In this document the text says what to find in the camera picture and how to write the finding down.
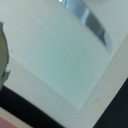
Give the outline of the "teal padded gripper finger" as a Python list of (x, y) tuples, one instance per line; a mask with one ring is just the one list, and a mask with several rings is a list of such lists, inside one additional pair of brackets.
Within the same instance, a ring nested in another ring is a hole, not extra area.
[(10, 74), (10, 72), (6, 70), (9, 63), (9, 51), (3, 25), (4, 23), (0, 22), (0, 90)]

